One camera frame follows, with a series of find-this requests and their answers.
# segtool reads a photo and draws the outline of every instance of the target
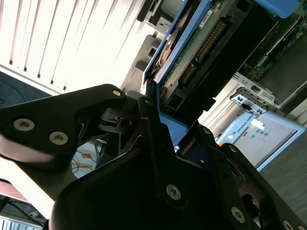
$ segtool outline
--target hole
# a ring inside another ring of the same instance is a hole
[[[233,164],[230,164],[230,169],[234,176],[239,176],[238,169],[236,169],[236,167]]]
[[[259,92],[260,92],[260,89],[259,89],[257,86],[255,86],[255,85],[253,85],[253,86],[251,87],[251,90],[252,90],[252,91],[255,91],[256,93],[259,93]]]
[[[170,102],[168,103],[168,106],[170,106],[170,107],[172,107],[172,108],[174,108],[174,109],[176,109],[179,105],[180,105],[180,103],[182,102],[182,98],[181,97],[179,97],[178,95],[174,95],[173,97],[172,97],[172,99],[170,100]]]
[[[243,11],[243,12],[247,12],[248,8],[249,8],[250,3],[247,2],[246,0],[239,0],[239,2],[237,3],[237,7]]]
[[[173,109],[171,109],[171,108],[165,108],[165,109],[163,110],[163,113],[166,114],[166,115],[168,115],[168,116],[171,116],[174,112],[175,112],[175,111],[174,111]]]
[[[240,219],[242,218],[241,213],[239,213],[238,211],[236,211],[236,216]]]
[[[225,173],[225,172],[223,172],[223,176],[226,177],[226,178],[229,177],[229,175],[227,173]]]
[[[169,191],[173,194],[173,196],[177,196],[177,189],[175,188],[170,188]]]
[[[242,197],[242,202],[244,204],[246,212],[249,216],[254,219],[259,216],[259,203],[257,200],[249,193],[244,194]]]
[[[148,56],[152,58],[154,56],[155,52],[156,52],[156,49],[155,48],[151,48],[149,53],[148,53]]]
[[[130,120],[123,120],[120,123],[120,126],[123,127],[123,128],[127,128],[129,125],[131,125],[131,121]]]
[[[149,9],[149,12],[153,12],[153,11],[154,11],[154,8],[155,8],[155,6],[156,6],[157,3],[158,3],[158,0],[154,0],[152,6],[151,6],[150,9]]]

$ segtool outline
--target black cable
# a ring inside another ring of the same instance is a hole
[[[4,81],[1,81],[1,80],[0,80],[0,83],[1,83],[1,84],[4,84],[4,85],[6,85],[6,86],[9,86],[9,87],[11,87],[12,89],[16,90],[16,91],[21,95],[21,97],[23,98],[24,102],[26,102],[26,100],[25,100],[23,94],[22,94],[18,89],[16,89],[14,86],[12,86],[12,85],[10,85],[10,84],[4,82]]]
[[[0,212],[4,209],[4,207],[8,204],[10,198],[6,197],[2,200],[2,203],[0,204]]]
[[[100,152],[99,152],[99,156],[100,156],[100,157],[103,157],[103,155],[104,155],[104,153],[105,153],[105,152],[103,152],[103,150],[104,150],[104,147],[101,147],[101,150],[100,150]]]
[[[39,226],[43,226],[40,222],[38,222],[37,220],[35,220],[34,218],[32,218],[30,215],[28,215],[26,212],[24,212],[21,208],[19,208],[17,205],[12,204],[11,202],[8,203],[9,205],[11,205],[12,207],[14,207],[15,209],[17,209],[18,211],[20,211],[24,216],[26,216],[29,220],[33,221],[34,223],[38,224]]]
[[[72,159],[72,160],[77,164],[77,167],[72,168],[71,170],[77,169],[77,171],[78,171],[79,170],[79,164],[77,163],[77,161],[75,159]]]
[[[74,167],[74,168],[72,168],[72,170],[73,169],[79,169],[79,168],[87,168],[87,169],[90,169],[90,170],[92,170],[93,171],[93,169],[92,168],[90,168],[90,167],[87,167],[87,166],[78,166],[78,167]]]
[[[98,159],[99,155],[100,155],[100,151],[98,150],[98,144],[95,144],[95,151],[96,151],[96,157]]]

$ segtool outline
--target black bracket arm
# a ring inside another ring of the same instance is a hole
[[[0,155],[42,169],[67,168],[79,145],[104,134],[99,115],[125,101],[120,89],[101,85],[1,109]]]

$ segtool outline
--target label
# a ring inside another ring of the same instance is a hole
[[[208,10],[207,14],[204,16],[202,22],[200,23],[199,27],[203,28],[203,26],[206,24],[206,22],[209,20],[210,16],[212,15],[213,11]]]

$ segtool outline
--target metal panel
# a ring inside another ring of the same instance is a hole
[[[0,1],[0,71],[53,95],[120,87],[145,37],[155,33],[136,20],[144,2]]]
[[[1,230],[41,230],[42,228],[36,225],[31,225],[13,218],[0,216]]]

